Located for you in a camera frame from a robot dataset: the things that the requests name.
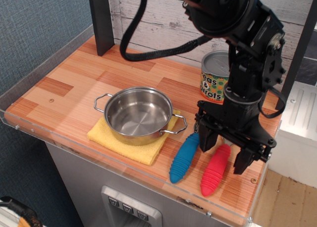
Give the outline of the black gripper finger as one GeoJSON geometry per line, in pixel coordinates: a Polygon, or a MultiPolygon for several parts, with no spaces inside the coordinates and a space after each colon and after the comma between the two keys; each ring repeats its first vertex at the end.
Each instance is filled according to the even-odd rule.
{"type": "Polygon", "coordinates": [[[256,152],[251,147],[241,148],[234,162],[234,174],[242,174],[255,160],[256,152]]]}
{"type": "Polygon", "coordinates": [[[198,126],[199,146],[203,152],[215,146],[218,138],[217,128],[217,123],[210,122],[204,118],[200,119],[198,126]]]}

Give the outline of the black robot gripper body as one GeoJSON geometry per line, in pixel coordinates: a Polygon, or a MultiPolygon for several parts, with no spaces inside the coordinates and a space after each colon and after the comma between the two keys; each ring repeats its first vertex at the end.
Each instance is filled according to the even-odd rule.
{"type": "Polygon", "coordinates": [[[275,118],[276,113],[265,113],[262,109],[265,97],[239,102],[225,98],[222,105],[200,100],[195,120],[199,123],[204,118],[218,124],[216,132],[240,148],[251,147],[255,150],[255,160],[267,162],[271,149],[276,141],[263,129],[259,122],[259,115],[275,118]]]}

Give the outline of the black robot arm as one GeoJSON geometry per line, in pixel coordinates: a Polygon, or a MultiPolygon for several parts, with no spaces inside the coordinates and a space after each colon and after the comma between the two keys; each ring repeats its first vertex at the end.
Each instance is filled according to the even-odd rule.
{"type": "Polygon", "coordinates": [[[234,173],[242,174],[253,162],[268,161],[276,141],[262,128],[259,116],[268,92],[282,103],[276,90],[285,70],[281,52],[283,24],[260,0],[183,0],[194,26],[209,38],[229,45],[229,79],[224,101],[218,105],[199,101],[196,121],[202,151],[222,136],[240,147],[234,173]]]}

